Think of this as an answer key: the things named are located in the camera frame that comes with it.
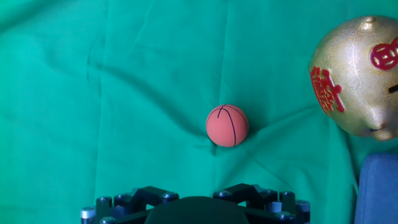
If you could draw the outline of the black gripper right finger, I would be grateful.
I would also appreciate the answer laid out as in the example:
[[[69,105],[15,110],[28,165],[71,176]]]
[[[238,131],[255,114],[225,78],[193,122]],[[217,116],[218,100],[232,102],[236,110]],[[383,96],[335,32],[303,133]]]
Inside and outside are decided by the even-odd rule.
[[[217,190],[213,198],[234,203],[248,224],[310,224],[310,202],[297,200],[291,191],[237,184]]]

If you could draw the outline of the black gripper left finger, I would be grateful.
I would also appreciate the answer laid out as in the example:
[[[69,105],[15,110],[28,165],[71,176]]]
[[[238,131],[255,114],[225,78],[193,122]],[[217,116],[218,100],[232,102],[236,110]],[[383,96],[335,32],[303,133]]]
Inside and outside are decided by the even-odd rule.
[[[98,197],[94,206],[81,209],[81,224],[103,223],[101,219],[104,217],[118,219],[146,211],[148,205],[156,207],[178,199],[178,193],[152,186],[133,189],[128,193],[117,194],[113,197]]]

